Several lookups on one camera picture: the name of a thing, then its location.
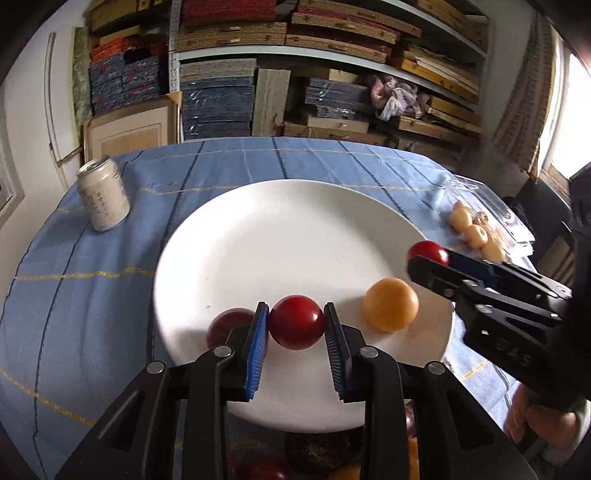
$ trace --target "orange ball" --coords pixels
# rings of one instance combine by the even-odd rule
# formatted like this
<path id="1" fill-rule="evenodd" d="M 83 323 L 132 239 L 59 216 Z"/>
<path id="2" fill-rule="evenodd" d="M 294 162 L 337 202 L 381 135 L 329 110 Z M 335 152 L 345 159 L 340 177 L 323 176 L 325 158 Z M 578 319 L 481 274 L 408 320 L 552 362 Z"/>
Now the orange ball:
<path id="1" fill-rule="evenodd" d="M 384 332 L 396 332 L 405 328 L 414 320 L 417 313 L 417 293 L 399 278 L 380 280 L 363 298 L 364 321 Z"/>

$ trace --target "white can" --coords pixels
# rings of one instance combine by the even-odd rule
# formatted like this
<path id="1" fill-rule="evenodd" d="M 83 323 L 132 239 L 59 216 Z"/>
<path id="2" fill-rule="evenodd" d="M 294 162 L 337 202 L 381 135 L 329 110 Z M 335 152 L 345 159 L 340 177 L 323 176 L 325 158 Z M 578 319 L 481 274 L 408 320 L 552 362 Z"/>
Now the white can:
<path id="1" fill-rule="evenodd" d="M 96 231 L 110 230 L 127 217 L 129 198 L 117 163 L 108 155 L 82 165 L 76 177 L 82 204 L 90 212 L 90 221 Z"/>

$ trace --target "blue gripper pad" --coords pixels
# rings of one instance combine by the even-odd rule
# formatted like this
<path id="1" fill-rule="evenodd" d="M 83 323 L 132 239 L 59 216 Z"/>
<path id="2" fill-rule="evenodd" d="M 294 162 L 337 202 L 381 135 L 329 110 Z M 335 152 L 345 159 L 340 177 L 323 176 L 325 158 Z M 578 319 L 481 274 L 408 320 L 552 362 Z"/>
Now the blue gripper pad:
<path id="1" fill-rule="evenodd" d="M 485 287 L 496 288 L 495 269 L 492 265 L 451 250 L 447 250 L 447 253 L 449 254 L 449 266 L 451 268 L 481 280 Z"/>
<path id="2" fill-rule="evenodd" d="M 269 305 L 259 302 L 256 308 L 255 317 L 252 321 L 255 325 L 255 332 L 252 336 L 251 349 L 248 352 L 246 362 L 246 383 L 244 393 L 249 400 L 255 396 L 261 381 L 262 363 L 267 352 L 267 318 L 269 316 Z"/>

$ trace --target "table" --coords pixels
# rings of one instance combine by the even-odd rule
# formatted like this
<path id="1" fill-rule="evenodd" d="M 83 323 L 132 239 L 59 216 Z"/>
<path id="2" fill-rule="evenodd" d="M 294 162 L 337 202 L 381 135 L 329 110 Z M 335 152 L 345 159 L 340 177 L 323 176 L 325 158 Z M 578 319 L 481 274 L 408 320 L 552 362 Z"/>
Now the table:
<path id="1" fill-rule="evenodd" d="M 170 235 L 215 196 L 273 179 L 341 184 L 393 207 L 430 240 L 463 248 L 439 214 L 440 185 L 452 174 L 422 155 L 335 140 L 245 137 L 116 160 L 132 198 L 129 217 L 97 233 L 70 189 L 29 246 L 0 317 L 0 421 L 41 479 L 55 476 L 146 363 L 172 363 L 155 327 L 154 270 Z M 463 331 L 456 321 L 446 358 L 501 425 L 517 383 L 466 347 Z"/>

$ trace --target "fabric bundle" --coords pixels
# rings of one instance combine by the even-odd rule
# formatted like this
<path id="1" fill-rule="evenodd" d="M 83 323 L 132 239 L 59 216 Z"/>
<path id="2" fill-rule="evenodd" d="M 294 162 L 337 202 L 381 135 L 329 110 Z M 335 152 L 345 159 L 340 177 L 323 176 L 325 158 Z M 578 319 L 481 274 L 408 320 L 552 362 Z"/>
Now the fabric bundle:
<path id="1" fill-rule="evenodd" d="M 425 112 L 427 95 L 418 93 L 412 83 L 403 83 L 391 75 L 370 75 L 366 81 L 371 88 L 370 98 L 376 108 L 375 116 L 387 122 L 391 117 L 413 115 L 420 118 Z"/>

